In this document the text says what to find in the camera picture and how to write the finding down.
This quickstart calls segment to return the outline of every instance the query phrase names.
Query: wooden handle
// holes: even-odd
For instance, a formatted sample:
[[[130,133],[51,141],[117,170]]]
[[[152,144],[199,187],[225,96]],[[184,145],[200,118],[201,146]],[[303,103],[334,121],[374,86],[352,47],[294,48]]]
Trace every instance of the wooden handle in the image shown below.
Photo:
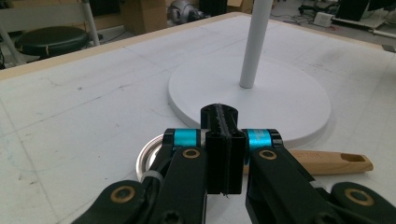
[[[352,174],[374,169],[364,155],[294,149],[289,152],[311,175]],[[245,166],[244,173],[248,173],[248,165]]]

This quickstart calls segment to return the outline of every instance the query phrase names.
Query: metal ring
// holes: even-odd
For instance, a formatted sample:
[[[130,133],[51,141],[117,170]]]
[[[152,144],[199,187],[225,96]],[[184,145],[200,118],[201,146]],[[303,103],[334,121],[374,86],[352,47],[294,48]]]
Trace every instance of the metal ring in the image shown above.
[[[120,197],[119,193],[122,190],[128,190],[129,194],[125,195],[124,197]],[[136,191],[131,186],[121,186],[117,189],[114,189],[111,192],[110,199],[113,203],[126,203],[129,202],[135,195]]]
[[[262,150],[260,151],[259,155],[269,161],[272,161],[277,157],[276,153],[270,150]]]
[[[356,198],[355,196],[353,196],[353,193],[359,193],[360,195],[362,195],[365,198],[365,200]],[[363,206],[373,206],[374,205],[373,197],[361,189],[346,189],[345,195],[350,201],[352,201],[354,203],[358,203]]]
[[[183,156],[187,159],[195,159],[199,157],[201,153],[197,149],[186,149],[183,151]]]

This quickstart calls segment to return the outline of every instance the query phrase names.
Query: white table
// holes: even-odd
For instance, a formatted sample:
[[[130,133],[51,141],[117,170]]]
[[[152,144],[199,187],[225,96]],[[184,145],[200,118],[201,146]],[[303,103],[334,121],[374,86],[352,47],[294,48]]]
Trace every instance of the white table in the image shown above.
[[[196,57],[243,56],[249,20],[228,14],[0,72],[0,223],[69,223],[106,186],[135,178],[143,145],[186,127],[167,102],[172,71]],[[395,54],[274,21],[263,53],[305,71],[332,100],[325,134],[302,148],[365,154],[375,166],[318,180],[360,183],[395,205]],[[249,223],[244,201],[210,196],[206,223]]]

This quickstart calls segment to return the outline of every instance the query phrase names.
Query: cardboard box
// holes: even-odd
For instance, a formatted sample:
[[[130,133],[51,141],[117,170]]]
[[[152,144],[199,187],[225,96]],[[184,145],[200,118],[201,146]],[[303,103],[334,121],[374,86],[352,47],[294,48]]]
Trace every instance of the cardboard box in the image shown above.
[[[120,12],[125,30],[135,35],[167,28],[163,0],[120,0]]]
[[[253,0],[228,0],[227,11],[228,12],[244,12],[251,14],[253,9]]]

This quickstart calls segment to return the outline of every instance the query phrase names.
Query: brass screw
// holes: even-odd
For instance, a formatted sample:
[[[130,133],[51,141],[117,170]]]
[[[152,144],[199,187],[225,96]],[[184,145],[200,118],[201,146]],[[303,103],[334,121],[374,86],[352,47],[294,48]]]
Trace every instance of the brass screw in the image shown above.
[[[200,155],[201,153],[197,149],[186,149],[183,151],[183,156],[187,159],[195,159]]]
[[[350,201],[352,201],[354,203],[358,203],[363,206],[373,206],[374,205],[373,197],[370,196],[370,194],[366,193],[363,190],[346,189],[345,195]]]
[[[131,186],[121,186],[111,192],[110,199],[113,203],[127,203],[135,195],[136,191]]]
[[[277,157],[276,153],[270,150],[262,150],[260,151],[259,155],[269,161],[272,161]]]

